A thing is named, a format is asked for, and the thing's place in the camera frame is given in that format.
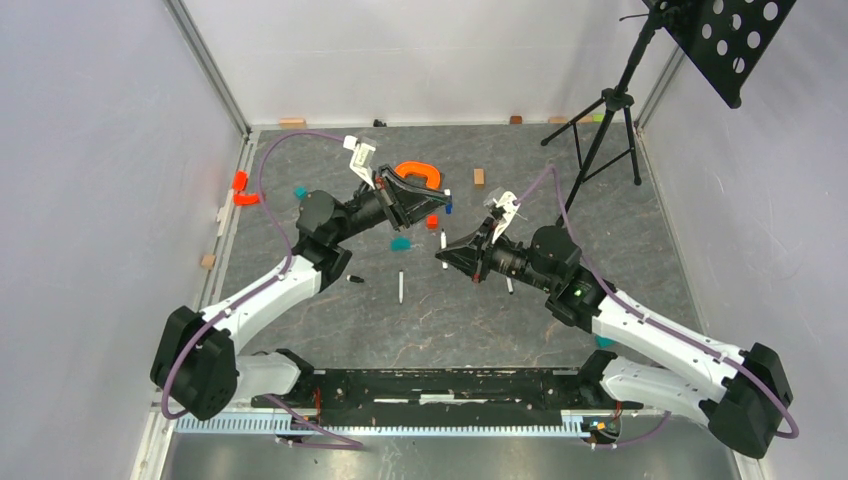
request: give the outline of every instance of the white stick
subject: white stick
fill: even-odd
[[[444,249],[445,249],[445,247],[447,247],[447,246],[448,246],[448,236],[447,236],[447,235],[445,235],[445,229],[444,229],[444,228],[442,229],[442,238],[441,238],[441,241],[442,241],[442,250],[444,250]],[[443,270],[447,270],[447,269],[448,269],[448,262],[442,262],[442,269],[443,269]]]

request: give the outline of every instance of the teal object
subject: teal object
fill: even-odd
[[[615,340],[595,335],[595,343],[597,343],[600,348],[607,348],[615,345]]]
[[[410,248],[412,248],[412,242],[410,242],[406,237],[398,237],[392,240],[393,252],[401,252],[403,250],[409,250]]]

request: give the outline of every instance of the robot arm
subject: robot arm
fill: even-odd
[[[295,361],[279,353],[237,356],[244,345],[288,309],[341,277],[352,255],[341,242],[386,220],[395,230],[409,228],[449,202],[441,192],[405,182],[388,165],[372,174],[367,163],[373,147],[360,149],[347,140],[345,146],[354,150],[351,169],[364,176],[363,183],[346,203],[321,190],[301,201],[299,237],[288,271],[281,262],[215,305],[200,312],[180,307],[168,317],[150,371],[160,388],[189,340],[201,328],[208,329],[185,357],[170,391],[196,418],[213,417],[233,398],[287,393],[300,374]],[[367,174],[371,181],[365,181]],[[207,322],[217,323],[210,328]]]
[[[782,421],[780,412],[733,367],[679,337],[709,345],[722,359],[743,365],[788,407],[792,392],[778,355],[758,343],[744,351],[696,333],[606,282],[616,297],[647,314],[662,329],[631,315],[580,265],[581,250],[566,230],[541,227],[526,247],[503,235],[504,224],[514,214],[511,207],[504,208],[512,203],[508,193],[490,206],[492,216],[477,231],[448,244],[436,258],[474,282],[484,281],[495,271],[542,290],[548,295],[545,307],[564,324],[615,340],[665,367],[640,365],[613,352],[597,351],[581,369],[589,376],[588,384],[603,389],[596,395],[684,415],[706,426],[730,448],[762,458]]]

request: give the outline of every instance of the music stand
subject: music stand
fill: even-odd
[[[665,28],[724,102],[730,108],[739,108],[742,105],[739,98],[742,85],[795,4],[795,0],[643,1],[650,11],[618,84],[614,88],[604,89],[600,99],[542,140],[544,147],[569,128],[574,130],[580,172],[565,202],[566,210],[571,208],[580,185],[627,154],[630,154],[633,164],[633,183],[642,183],[636,163],[636,141],[630,115],[630,107],[634,102],[633,97],[627,94],[627,88],[657,30]],[[586,159],[583,160],[580,156],[577,122],[602,104],[605,105],[604,119],[586,153]],[[619,110],[624,110],[629,148],[590,174],[589,169],[609,130],[613,116]],[[557,224],[562,226],[562,223],[560,216]]]

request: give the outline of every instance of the gray wall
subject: gray wall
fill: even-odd
[[[846,24],[843,0],[799,1],[741,109],[687,62],[646,130],[708,331],[789,374],[802,432],[772,444],[774,478],[841,478],[848,447]]]
[[[639,0],[185,3],[254,124],[575,115],[618,81],[644,23],[618,18],[647,11]],[[630,86],[634,111],[672,45],[651,46]]]
[[[0,65],[0,478],[126,478],[240,138],[157,0],[4,2]]]

